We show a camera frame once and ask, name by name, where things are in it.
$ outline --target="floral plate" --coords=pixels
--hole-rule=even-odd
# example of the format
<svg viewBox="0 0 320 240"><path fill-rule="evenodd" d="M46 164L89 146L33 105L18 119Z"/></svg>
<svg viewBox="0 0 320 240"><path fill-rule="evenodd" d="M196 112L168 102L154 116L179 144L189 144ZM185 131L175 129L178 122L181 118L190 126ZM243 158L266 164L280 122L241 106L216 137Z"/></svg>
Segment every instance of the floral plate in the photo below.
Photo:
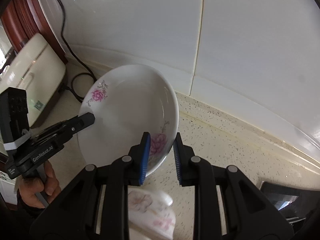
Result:
<svg viewBox="0 0 320 240"><path fill-rule="evenodd" d="M79 115L91 112L96 120L80 131L79 147L87 163L111 164L151 134L147 175L169 153L177 134L179 109L169 82L146 65L126 65L103 75L90 88Z"/></svg>

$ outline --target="countertop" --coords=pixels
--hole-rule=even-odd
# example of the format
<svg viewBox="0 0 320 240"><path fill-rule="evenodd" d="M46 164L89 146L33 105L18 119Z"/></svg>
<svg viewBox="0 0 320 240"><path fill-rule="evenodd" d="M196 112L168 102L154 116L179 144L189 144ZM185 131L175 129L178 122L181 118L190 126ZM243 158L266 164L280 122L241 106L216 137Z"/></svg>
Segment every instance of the countertop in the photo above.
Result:
<svg viewBox="0 0 320 240"><path fill-rule="evenodd" d="M67 67L71 78L82 71L70 64ZM90 79L82 79L79 82L83 93L92 85ZM80 106L74 96L65 91L40 129L76 116ZM257 187L261 186L262 181L269 181L297 188L320 189L319 174L182 112L180 112L178 131L181 133L183 143L192 146L196 155L216 166L236 165ZM50 161L61 188L64 188L86 165L76 136ZM177 219L174 239L192 239L194 188L179 186L173 150L163 164L146 178L143 187L161 189L171 195L174 201L172 208Z"/></svg>

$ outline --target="black cable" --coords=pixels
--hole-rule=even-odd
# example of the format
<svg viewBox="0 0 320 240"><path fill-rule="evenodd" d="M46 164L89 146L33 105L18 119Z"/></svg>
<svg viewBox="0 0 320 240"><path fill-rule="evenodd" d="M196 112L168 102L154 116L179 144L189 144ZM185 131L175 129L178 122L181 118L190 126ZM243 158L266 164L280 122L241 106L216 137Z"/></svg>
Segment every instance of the black cable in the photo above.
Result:
<svg viewBox="0 0 320 240"><path fill-rule="evenodd" d="M80 74L76 75L76 76L72 79L72 81L71 81L71 88L68 87L68 86L66 86L66 90L69 90L69 91L75 96L75 98L76 98L80 103L82 103L82 101L83 101L84 98L81 97L81 96L79 96L79 95L75 92L75 90L74 90L74 88L73 88L73 82L75 81L75 79L76 79L77 77L82 76L82 75L91 76L91 77L93 78L94 82L97 81L97 78L95 77L95 75L94 75L94 73L92 72L92 70L91 70L85 63L83 63L83 62L76 56L76 54L74 54L74 52L72 51L69 43L68 43L68 42L66 41L66 39L64 38L64 36L63 36L63 31L64 31L64 27L65 27L65 23L66 23L66 10L65 10L65 8L64 8L64 5L63 5L62 1L61 1L61 0L57 0L57 1L58 1L59 5L60 5L60 7L61 7L62 15L63 15L62 27L61 27L61 32L60 32L61 38L62 38L63 42L65 43L65 45L67 46L67 48L69 49L70 53L76 58L76 60L77 60L82 66L84 66L84 67L87 69L87 71L89 71L89 73L83 72L83 73L80 73Z"/></svg>

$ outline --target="white plate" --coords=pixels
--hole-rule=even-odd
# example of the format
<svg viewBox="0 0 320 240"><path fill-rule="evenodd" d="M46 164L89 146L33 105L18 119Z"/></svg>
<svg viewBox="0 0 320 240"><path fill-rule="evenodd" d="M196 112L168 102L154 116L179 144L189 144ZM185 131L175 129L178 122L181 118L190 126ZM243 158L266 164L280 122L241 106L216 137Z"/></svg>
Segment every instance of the white plate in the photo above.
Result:
<svg viewBox="0 0 320 240"><path fill-rule="evenodd" d="M87 112L96 120L77 134L78 142L85 161L97 167L127 155L147 131L151 134L149 175L161 165L177 135L176 94L157 70L146 65L121 66L99 78L79 115Z"/></svg>

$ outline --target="backsplash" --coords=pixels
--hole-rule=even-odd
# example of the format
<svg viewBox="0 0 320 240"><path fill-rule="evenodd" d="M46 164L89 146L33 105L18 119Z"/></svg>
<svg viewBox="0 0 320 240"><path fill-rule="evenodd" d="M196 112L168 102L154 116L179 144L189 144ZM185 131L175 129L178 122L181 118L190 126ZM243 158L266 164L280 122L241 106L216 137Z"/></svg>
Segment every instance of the backsplash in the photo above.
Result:
<svg viewBox="0 0 320 240"><path fill-rule="evenodd" d="M40 2L62 43L59 5ZM320 161L320 10L314 0L62 2L65 37L90 65L105 71L150 65L177 92Z"/></svg>

